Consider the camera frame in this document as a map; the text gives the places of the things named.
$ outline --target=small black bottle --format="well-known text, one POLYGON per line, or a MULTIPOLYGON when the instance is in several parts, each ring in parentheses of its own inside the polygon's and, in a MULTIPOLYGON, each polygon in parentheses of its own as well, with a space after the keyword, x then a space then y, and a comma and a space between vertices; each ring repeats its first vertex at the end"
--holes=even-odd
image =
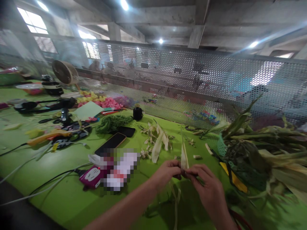
POLYGON ((42 85, 51 96, 61 96, 64 92, 61 85, 50 75, 42 75, 42 85))

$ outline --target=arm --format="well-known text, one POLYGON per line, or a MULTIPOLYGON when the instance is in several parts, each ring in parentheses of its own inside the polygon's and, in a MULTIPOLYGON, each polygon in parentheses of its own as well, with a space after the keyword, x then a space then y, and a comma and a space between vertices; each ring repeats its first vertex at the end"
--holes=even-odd
POLYGON ((193 165, 186 170, 186 176, 197 190, 201 203, 216 229, 237 230, 227 208, 222 183, 210 169, 206 165, 193 165), (199 176, 205 182, 204 186, 201 185, 196 176, 199 176))
POLYGON ((91 222, 85 230, 128 229, 173 176, 181 179, 181 172, 179 161, 165 161, 150 179, 91 222))

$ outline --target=smartphone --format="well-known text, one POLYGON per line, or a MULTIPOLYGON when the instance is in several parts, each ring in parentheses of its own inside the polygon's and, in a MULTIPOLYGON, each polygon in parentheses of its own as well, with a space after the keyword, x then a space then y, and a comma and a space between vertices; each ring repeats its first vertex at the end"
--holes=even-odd
POLYGON ((109 134, 121 133, 126 137, 132 137, 135 132, 135 128, 129 128, 125 126, 120 126, 117 130, 109 132, 109 134))
POLYGON ((103 157, 103 153, 109 152, 108 149, 115 149, 117 148, 127 137, 124 134, 116 133, 113 135, 109 140, 106 141, 102 146, 100 146, 96 151, 95 154, 98 156, 103 157))

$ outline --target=concrete ceiling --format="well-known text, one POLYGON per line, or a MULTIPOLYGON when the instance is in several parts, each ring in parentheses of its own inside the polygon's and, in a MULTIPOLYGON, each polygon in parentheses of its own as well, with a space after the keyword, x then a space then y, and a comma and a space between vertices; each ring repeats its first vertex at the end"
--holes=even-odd
POLYGON ((49 1, 67 9, 77 24, 114 22, 140 42, 162 38, 169 45, 192 42, 236 52, 261 41, 251 50, 259 54, 268 47, 299 52, 307 42, 307 30, 297 32, 307 26, 306 0, 126 0, 128 11, 120 0, 49 1))

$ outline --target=green table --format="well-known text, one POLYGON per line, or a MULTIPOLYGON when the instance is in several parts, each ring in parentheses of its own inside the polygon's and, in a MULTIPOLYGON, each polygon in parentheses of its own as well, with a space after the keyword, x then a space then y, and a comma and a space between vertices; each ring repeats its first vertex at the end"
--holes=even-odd
MULTIPOLYGON (((47 95, 30 96, 24 91, 11 88, 0 88, 0 101, 5 102, 14 98, 27 98, 38 101, 49 99, 47 95)), ((132 115, 132 111, 124 111, 123 115, 132 115)), ((154 122, 152 116, 144 115, 140 122, 133 121, 128 126, 137 129, 132 138, 127 138, 121 148, 146 148, 144 141, 146 135, 141 134, 138 125, 146 126, 147 122, 154 122)), ((71 174, 61 181, 55 188, 31 199, 31 203, 51 217, 54 221, 67 229, 81 229, 94 218, 108 210, 112 205, 124 198, 140 184, 146 181, 164 162, 173 159, 175 155, 181 154, 180 125, 160 118, 155 120, 168 134, 175 136, 173 150, 166 152, 162 150, 157 164, 150 160, 140 161, 138 171, 134 174, 130 183, 118 195, 102 195, 100 189, 84 192, 83 185, 78 176, 71 174)), ((13 108, 0 111, 0 153, 4 153, 14 147, 25 143, 28 136, 24 133, 33 129, 39 119, 33 120, 31 116, 20 115, 13 108), (5 124, 24 123, 17 130, 2 131, 5 124)), ((212 157, 205 148, 205 142, 216 151, 216 141, 210 139, 201 141, 191 132, 184 133, 194 138, 196 148, 186 143, 186 150, 190 166, 193 164, 206 164, 213 173, 222 181, 225 191, 232 189, 228 177, 217 160, 212 157), (195 160, 193 155, 201 155, 201 160, 195 160)), ((89 148, 82 145, 72 145, 66 149, 49 152, 39 161, 31 161, 11 176, 7 181, 18 189, 24 196, 29 195, 32 190, 48 181, 52 177, 66 170, 75 168, 88 162, 88 154, 93 154, 95 149, 101 146, 110 134, 96 135, 95 130, 90 136, 81 142, 87 143, 89 148)), ((0 157, 0 176, 5 177, 21 163, 29 159, 35 152, 34 148, 23 146, 20 149, 0 157)), ((176 187, 181 189, 181 200, 178 206, 178 228, 179 229, 214 229, 206 211, 204 210, 197 192, 188 180, 177 181, 173 179, 176 187)), ((134 225, 134 229, 173 229, 174 226, 174 203, 164 203, 171 196, 170 188, 167 186, 156 200, 150 205, 149 217, 142 216, 134 225)), ((307 219, 305 214, 307 207, 303 204, 277 204, 274 200, 267 203, 263 210, 263 200, 254 200, 257 208, 254 208, 247 200, 242 199, 239 206, 232 207, 242 214, 254 229, 306 229, 307 219)))

